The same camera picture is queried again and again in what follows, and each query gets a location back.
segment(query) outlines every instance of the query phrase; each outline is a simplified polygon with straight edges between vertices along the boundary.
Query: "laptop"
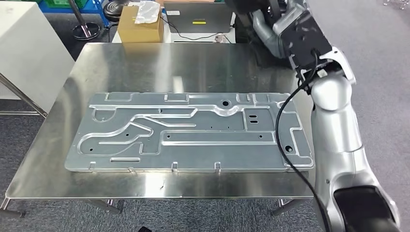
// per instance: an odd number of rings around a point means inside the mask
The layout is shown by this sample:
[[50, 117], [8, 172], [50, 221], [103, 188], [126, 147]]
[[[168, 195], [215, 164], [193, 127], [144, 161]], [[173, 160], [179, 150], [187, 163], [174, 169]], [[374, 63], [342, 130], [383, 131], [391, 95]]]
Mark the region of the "laptop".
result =
[[172, 33], [227, 33], [232, 10], [224, 2], [164, 2]]

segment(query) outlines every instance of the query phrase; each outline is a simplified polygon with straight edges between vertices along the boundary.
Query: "stainless steel table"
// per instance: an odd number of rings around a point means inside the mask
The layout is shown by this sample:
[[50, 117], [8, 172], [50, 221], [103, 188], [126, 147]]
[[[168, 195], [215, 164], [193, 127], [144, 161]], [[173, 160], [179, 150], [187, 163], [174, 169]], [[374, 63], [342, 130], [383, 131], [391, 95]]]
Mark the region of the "stainless steel table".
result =
[[[310, 198], [311, 192], [294, 173], [113, 174], [74, 173], [64, 168], [87, 102], [96, 92], [249, 93], [290, 92], [294, 88], [292, 70], [258, 68], [255, 57], [245, 44], [86, 44], [8, 187], [2, 212], [14, 213], [6, 210], [10, 199], [82, 199], [117, 212], [100, 200]], [[313, 147], [309, 101], [300, 95], [295, 104]], [[313, 180], [314, 170], [307, 174]]]

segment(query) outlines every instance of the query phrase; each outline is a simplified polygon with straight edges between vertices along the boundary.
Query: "gray carpet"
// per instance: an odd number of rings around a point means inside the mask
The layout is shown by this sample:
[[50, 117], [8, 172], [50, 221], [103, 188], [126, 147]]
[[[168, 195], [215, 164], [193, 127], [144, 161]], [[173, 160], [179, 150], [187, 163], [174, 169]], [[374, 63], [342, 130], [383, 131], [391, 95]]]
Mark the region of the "gray carpet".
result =
[[[353, 105], [370, 165], [399, 206], [402, 230], [410, 232], [410, 9], [386, 7], [382, 0], [309, 3], [326, 36], [349, 58], [358, 81]], [[74, 41], [68, 30], [75, 25], [74, 16], [48, 14], [47, 18], [76, 58], [84, 44]], [[101, 23], [97, 15], [88, 15], [86, 20]], [[93, 41], [107, 39], [103, 34]], [[0, 109], [11, 107], [16, 106], [0, 101]], [[0, 117], [0, 192], [5, 192], [41, 123], [40, 117]], [[113, 216], [82, 202], [15, 202], [10, 208], [26, 210], [26, 217], [0, 217], [0, 231], [136, 232], [141, 226], [155, 232], [320, 231], [312, 202], [280, 217], [271, 216], [277, 207], [273, 200], [120, 203], [123, 213]]]

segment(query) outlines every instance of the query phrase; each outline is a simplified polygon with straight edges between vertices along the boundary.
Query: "metal plate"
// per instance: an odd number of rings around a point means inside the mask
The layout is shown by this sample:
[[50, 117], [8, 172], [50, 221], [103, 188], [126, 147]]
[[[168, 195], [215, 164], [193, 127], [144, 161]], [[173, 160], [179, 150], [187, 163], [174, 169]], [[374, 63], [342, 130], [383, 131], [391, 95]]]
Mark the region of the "metal plate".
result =
[[[285, 172], [274, 138], [288, 94], [97, 93], [65, 167], [77, 172]], [[280, 137], [300, 170], [314, 162], [293, 102]]]

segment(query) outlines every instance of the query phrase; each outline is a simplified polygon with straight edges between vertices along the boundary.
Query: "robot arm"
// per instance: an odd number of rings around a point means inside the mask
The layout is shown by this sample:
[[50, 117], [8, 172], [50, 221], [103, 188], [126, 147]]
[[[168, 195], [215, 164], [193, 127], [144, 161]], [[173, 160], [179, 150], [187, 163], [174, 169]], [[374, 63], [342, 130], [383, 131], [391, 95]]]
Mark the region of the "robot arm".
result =
[[311, 95], [315, 192], [332, 232], [400, 232], [394, 201], [366, 158], [351, 106], [354, 74], [323, 35], [305, 0], [225, 0], [270, 53], [288, 58]]

